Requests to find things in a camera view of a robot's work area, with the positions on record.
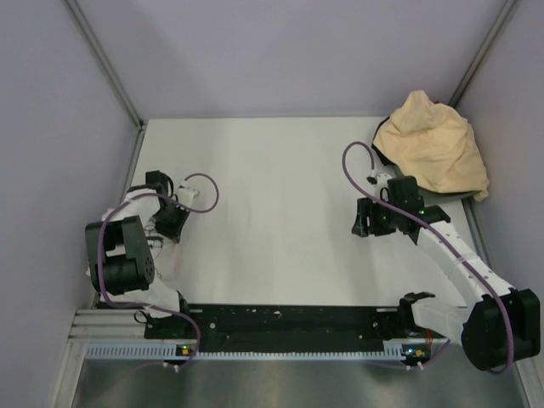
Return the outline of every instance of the white table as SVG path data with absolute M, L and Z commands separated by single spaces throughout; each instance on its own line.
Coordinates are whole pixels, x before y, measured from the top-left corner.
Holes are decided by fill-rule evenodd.
M 341 156 L 353 140 L 371 142 L 381 117 L 152 120 L 133 184 L 161 170 L 178 183 L 204 172 L 221 198 L 208 214 L 191 214 L 178 246 L 157 257 L 167 284 L 191 303 L 383 305 L 429 291 L 463 305 L 434 262 L 401 233 L 350 233 L 359 193 Z M 378 169 L 382 168 L 377 159 Z M 370 159 L 354 149 L 352 174 L 365 181 Z M 207 207 L 205 179 L 193 179 Z M 462 204 L 442 206 L 472 245 Z

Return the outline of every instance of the gray floor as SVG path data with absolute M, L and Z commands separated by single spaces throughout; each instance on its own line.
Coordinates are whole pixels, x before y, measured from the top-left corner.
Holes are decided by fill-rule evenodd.
M 147 366 L 112 387 L 141 361 L 85 362 L 75 408 L 521 408 L 517 372 L 493 377 L 451 347 L 425 371 L 360 362 L 201 361 L 179 374 Z

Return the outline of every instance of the yellow cloth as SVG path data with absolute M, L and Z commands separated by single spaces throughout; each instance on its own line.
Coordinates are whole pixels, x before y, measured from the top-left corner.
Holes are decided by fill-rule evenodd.
M 404 175 L 438 193 L 478 191 L 489 195 L 473 127 L 455 109 L 433 103 L 423 91 L 410 93 L 405 104 L 378 130 L 374 145 Z

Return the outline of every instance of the metal frame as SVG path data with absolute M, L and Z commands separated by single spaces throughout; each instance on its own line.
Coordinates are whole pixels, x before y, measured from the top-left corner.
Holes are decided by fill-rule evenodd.
M 145 119 L 137 112 L 133 101 L 130 99 L 128 92 L 123 87 L 119 76 L 96 37 L 92 26 L 89 24 L 82 7 L 77 0 L 63 0 L 66 9 L 73 19 L 76 27 L 82 34 L 83 39 L 88 45 L 89 52 L 94 57 L 97 65 L 102 71 L 105 80 L 110 84 L 112 92 L 115 94 L 128 117 L 133 122 L 137 129 L 137 136 L 134 140 L 133 153 L 128 165 L 127 174 L 119 195 L 120 201 L 131 184 L 133 175 L 138 162 L 139 152 L 141 150 L 145 136 Z M 519 0 L 506 0 L 494 24 L 487 33 L 484 41 L 479 47 L 478 52 L 474 56 L 468 66 L 463 78 L 456 87 L 449 105 L 456 107 L 463 95 L 466 93 L 471 81 L 473 80 L 479 68 L 485 61 L 485 57 L 489 54 L 491 48 L 496 44 L 500 34 L 506 27 L 507 22 L 515 13 Z M 467 214 L 468 225 L 473 236 L 476 253 L 490 266 L 488 252 L 485 250 L 485 245 L 479 229 L 478 220 L 473 209 L 473 200 L 466 199 L 463 201 L 465 213 Z M 82 370 L 83 361 L 88 350 L 89 340 L 94 341 L 113 341 L 113 342 L 135 342 L 141 343 L 145 341 L 150 343 L 150 340 L 144 339 L 144 328 L 133 321 L 133 311 L 129 310 L 78 310 L 74 318 L 73 327 L 66 344 L 62 365 L 59 370 L 58 380 L 54 389 L 53 397 L 50 406 L 53 408 L 71 408 L 76 390 L 77 383 Z M 520 387 L 523 388 L 530 406 L 533 408 L 544 408 L 544 390 L 536 374 L 534 362 L 532 360 L 523 360 L 517 363 L 518 379 Z

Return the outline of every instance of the gray wall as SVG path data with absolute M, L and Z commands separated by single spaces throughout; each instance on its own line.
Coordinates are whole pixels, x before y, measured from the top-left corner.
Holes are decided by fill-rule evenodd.
M 60 0 L 4 2 L 0 55 L 0 405 L 42 407 L 134 130 Z
M 544 299 L 544 2 L 524 0 L 460 106 L 490 174 L 476 209 L 491 261 Z M 543 358 L 537 361 L 544 383 Z
M 504 0 L 79 0 L 140 115 L 387 115 L 447 101 Z

